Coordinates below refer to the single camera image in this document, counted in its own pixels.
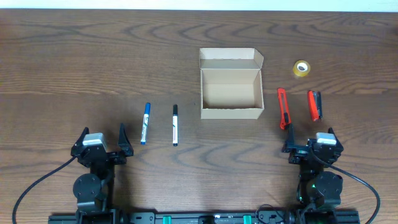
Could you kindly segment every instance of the marker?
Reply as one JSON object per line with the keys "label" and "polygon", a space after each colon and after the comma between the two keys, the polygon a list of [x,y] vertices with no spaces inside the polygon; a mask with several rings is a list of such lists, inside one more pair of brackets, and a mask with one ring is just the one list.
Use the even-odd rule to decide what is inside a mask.
{"label": "marker", "polygon": [[141,144],[147,142],[148,121],[149,121],[150,103],[145,105],[144,121],[142,122]]}
{"label": "marker", "polygon": [[173,106],[173,146],[178,146],[178,106]]}

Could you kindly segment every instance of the roll of tape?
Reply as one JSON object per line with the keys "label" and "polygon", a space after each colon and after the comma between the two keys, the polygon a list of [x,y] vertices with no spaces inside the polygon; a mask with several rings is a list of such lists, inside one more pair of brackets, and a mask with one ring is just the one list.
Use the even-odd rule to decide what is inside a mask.
{"label": "roll of tape", "polygon": [[304,77],[308,75],[311,70],[311,66],[308,62],[304,60],[299,60],[294,64],[293,72],[296,76]]}

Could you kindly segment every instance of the red utility knife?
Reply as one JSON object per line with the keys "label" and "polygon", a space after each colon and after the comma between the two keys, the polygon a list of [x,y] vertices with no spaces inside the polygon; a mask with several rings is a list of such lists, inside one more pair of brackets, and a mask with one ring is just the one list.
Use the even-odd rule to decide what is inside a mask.
{"label": "red utility knife", "polygon": [[321,92],[308,91],[308,106],[310,107],[310,114],[312,121],[322,120],[322,99]]}
{"label": "red utility knife", "polygon": [[285,130],[292,122],[290,119],[289,106],[287,105],[285,89],[278,88],[278,99],[280,107],[280,128]]}

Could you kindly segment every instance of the wood grain tabletop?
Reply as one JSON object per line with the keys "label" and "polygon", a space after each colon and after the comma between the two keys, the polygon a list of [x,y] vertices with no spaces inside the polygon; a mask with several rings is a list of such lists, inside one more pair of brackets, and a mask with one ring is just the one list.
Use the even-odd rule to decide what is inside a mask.
{"label": "wood grain tabletop", "polygon": [[[201,47],[254,47],[264,56],[265,110],[257,120],[201,120]],[[306,60],[311,72],[295,78]],[[299,166],[281,153],[276,88],[287,91],[296,139],[333,127],[336,166],[382,200],[374,223],[398,222],[398,14],[0,10],[0,223],[20,194],[70,158],[84,127],[116,149],[120,123],[135,155],[116,169],[114,203],[158,212],[255,210],[297,204]],[[321,123],[307,90],[322,92]],[[147,145],[140,136],[151,102]],[[180,143],[172,146],[172,105]],[[72,162],[23,199],[18,223],[73,213]],[[364,223],[376,199],[343,176],[339,208]]]}

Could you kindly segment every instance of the box flap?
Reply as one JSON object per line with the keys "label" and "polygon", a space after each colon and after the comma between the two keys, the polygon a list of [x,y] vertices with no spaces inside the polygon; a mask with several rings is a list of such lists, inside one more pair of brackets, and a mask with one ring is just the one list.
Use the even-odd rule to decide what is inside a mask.
{"label": "box flap", "polygon": [[201,69],[258,69],[264,57],[253,48],[202,48]]}

